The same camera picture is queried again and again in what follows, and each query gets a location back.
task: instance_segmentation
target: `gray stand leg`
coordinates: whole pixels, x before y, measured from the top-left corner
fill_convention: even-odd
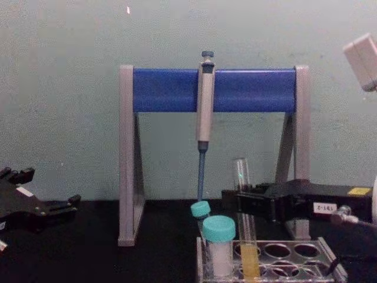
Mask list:
[[[284,183],[288,180],[290,158],[293,150],[293,117],[285,114],[282,138],[280,140],[279,157],[277,158],[276,183]]]
[[[279,158],[277,161],[277,183],[288,179],[292,149],[294,154],[295,179],[310,179],[310,86],[309,68],[296,66],[296,112],[285,115]],[[309,240],[309,220],[294,219],[285,223],[295,240]]]
[[[144,207],[138,120],[133,112],[133,66],[120,67],[119,94],[118,245],[133,246]]]

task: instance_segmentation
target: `glass test tube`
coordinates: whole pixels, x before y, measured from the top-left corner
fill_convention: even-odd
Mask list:
[[[243,276],[253,282],[254,277],[260,276],[254,216],[238,213],[237,217]]]
[[[237,191],[248,190],[250,186],[249,165],[246,158],[233,160],[234,189]]]
[[[249,165],[246,158],[233,160],[233,180],[235,190],[242,192],[250,189]],[[254,217],[245,213],[239,213],[237,217],[243,275],[245,279],[253,282],[254,277],[260,276]]]

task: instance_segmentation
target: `white label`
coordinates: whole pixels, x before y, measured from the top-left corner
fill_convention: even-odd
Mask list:
[[[33,196],[33,194],[29,192],[28,190],[26,190],[24,187],[17,187],[16,190],[19,191],[20,193],[23,193],[25,196],[28,196],[29,198]]]
[[[336,212],[338,207],[335,203],[322,203],[322,202],[315,202],[313,203],[314,213],[321,213],[321,214],[332,214]]]

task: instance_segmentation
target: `yellow liquid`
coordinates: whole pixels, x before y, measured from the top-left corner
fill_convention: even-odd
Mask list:
[[[255,282],[254,277],[260,276],[257,246],[252,244],[242,244],[241,259],[244,278],[248,282]]]

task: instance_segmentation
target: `white device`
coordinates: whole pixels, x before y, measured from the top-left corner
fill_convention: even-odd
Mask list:
[[[344,46],[343,51],[363,90],[376,90],[377,46],[371,34],[366,34]]]

